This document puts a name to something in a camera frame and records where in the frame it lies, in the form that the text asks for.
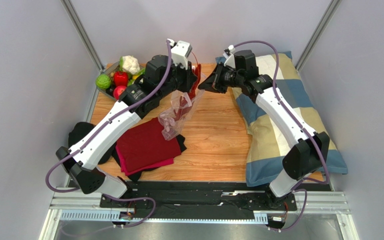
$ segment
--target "black mounting plate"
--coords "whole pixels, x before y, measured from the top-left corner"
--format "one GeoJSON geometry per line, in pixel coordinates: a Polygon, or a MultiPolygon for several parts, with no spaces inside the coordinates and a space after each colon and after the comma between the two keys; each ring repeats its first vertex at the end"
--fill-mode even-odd
{"type": "MultiPolygon", "coordinates": [[[[253,211],[285,211],[269,208],[265,193],[268,185],[247,187],[236,182],[128,182],[133,191],[125,193],[123,199],[150,197],[156,201],[153,218],[159,219],[254,219],[253,211]]],[[[289,194],[284,202],[289,211],[296,211],[296,201],[289,194]]],[[[130,202],[119,202],[102,197],[101,208],[127,208],[130,202]]],[[[152,209],[152,202],[135,201],[130,208],[137,210],[135,217],[145,217],[152,209]]]]}

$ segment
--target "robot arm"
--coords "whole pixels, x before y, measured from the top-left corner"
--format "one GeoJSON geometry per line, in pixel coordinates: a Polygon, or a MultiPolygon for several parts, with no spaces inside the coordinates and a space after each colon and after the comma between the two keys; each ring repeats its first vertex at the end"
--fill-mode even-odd
{"type": "Polygon", "coordinates": [[[171,65],[167,66],[168,56],[154,56],[147,62],[145,74],[127,87],[109,113],[86,137],[70,149],[60,147],[57,150],[59,160],[70,153],[78,152],[64,162],[63,167],[84,194],[98,192],[115,198],[121,197],[127,191],[127,184],[121,178],[99,171],[96,168],[99,160],[123,133],[158,107],[162,98],[176,90],[187,93],[197,81],[197,76],[192,72],[192,64],[188,61],[192,46],[184,41],[174,42],[171,39],[169,41],[171,65]],[[161,82],[167,68],[169,68],[168,76],[154,95],[137,107],[119,115],[120,111],[149,96],[161,82]]]}
{"type": "Polygon", "coordinates": [[[324,159],[328,154],[330,138],[325,132],[316,133],[312,127],[306,124],[283,100],[280,90],[276,87],[276,93],[281,101],[278,100],[273,89],[273,80],[268,75],[259,74],[256,56],[250,50],[242,50],[234,54],[230,51],[234,51],[234,49],[227,50],[230,55],[225,54],[225,63],[218,64],[213,73],[198,88],[213,93],[226,93],[228,87],[241,88],[242,93],[250,97],[275,122],[291,148],[282,160],[283,170],[269,185],[273,197],[282,198],[289,194],[300,180],[322,166],[317,151],[303,132],[303,128],[317,142],[324,159]],[[300,121],[302,129],[298,127],[282,105],[285,105],[300,121]]]}

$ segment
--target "wooden table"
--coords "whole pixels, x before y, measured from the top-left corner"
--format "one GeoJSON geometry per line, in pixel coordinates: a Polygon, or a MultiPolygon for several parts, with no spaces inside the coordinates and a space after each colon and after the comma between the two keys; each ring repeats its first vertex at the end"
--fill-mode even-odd
{"type": "MultiPolygon", "coordinates": [[[[209,76],[214,68],[215,64],[203,64],[202,73],[209,76]]],[[[170,98],[165,97],[160,106],[138,125],[170,108],[170,98]]],[[[99,92],[91,123],[98,124],[113,105],[114,100],[99,92]]],[[[205,92],[181,134],[186,138],[187,150],[174,159],[174,164],[143,172],[141,181],[245,182],[246,158],[252,136],[247,134],[231,89],[226,94],[205,92]]],[[[113,176],[128,180],[112,157],[99,167],[113,176]]],[[[311,177],[322,179],[319,172],[311,177]]]]}

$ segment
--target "gray wall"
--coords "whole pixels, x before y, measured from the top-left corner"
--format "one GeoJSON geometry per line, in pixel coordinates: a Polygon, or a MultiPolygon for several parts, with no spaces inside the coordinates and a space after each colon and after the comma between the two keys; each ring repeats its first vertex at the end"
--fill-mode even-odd
{"type": "Polygon", "coordinates": [[[0,239],[38,238],[53,195],[45,174],[97,74],[60,1],[0,1],[0,239]]]}
{"type": "Polygon", "coordinates": [[[344,0],[301,76],[347,163],[334,181],[361,239],[384,239],[384,1],[344,0]]]}
{"type": "MultiPolygon", "coordinates": [[[[212,63],[231,44],[265,40],[297,62],[330,0],[72,0],[105,63],[165,53],[165,39],[190,42],[212,63]]],[[[255,53],[272,53],[260,45],[255,53]]]]}

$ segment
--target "clear plastic bag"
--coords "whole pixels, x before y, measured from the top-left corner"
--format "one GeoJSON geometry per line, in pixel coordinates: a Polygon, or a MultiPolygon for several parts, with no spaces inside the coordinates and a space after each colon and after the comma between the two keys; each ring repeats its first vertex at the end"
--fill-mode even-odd
{"type": "Polygon", "coordinates": [[[171,107],[158,116],[159,123],[164,126],[162,135],[169,141],[179,135],[185,122],[192,118],[204,90],[197,90],[194,98],[190,99],[185,92],[175,91],[171,95],[171,107]]]}

